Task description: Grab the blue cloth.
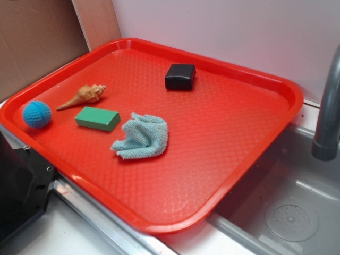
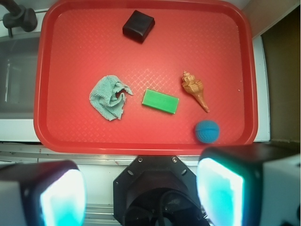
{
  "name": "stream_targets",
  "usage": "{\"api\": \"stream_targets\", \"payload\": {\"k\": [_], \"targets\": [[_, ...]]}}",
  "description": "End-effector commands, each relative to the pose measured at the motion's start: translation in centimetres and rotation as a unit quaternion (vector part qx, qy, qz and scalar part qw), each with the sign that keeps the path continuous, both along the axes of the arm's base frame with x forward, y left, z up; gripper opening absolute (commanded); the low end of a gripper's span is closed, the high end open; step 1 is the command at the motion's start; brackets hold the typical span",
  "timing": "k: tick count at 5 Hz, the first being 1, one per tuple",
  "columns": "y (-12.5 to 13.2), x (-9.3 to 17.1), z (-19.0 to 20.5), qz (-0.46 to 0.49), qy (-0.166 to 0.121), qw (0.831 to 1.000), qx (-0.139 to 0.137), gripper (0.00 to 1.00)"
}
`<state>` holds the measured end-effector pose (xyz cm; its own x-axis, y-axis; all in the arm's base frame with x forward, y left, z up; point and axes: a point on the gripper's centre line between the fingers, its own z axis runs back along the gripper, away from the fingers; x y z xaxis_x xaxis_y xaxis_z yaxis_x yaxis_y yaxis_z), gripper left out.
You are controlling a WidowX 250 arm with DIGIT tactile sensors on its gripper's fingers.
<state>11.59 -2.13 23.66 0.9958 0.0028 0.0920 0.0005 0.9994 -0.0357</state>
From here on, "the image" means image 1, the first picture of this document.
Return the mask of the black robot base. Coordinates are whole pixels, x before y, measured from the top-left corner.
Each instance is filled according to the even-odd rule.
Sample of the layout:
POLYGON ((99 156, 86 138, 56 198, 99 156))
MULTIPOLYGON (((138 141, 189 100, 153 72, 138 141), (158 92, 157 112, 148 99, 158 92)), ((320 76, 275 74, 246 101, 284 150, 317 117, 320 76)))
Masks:
POLYGON ((34 149, 13 149, 1 134, 1 245, 46 212, 56 174, 34 149))

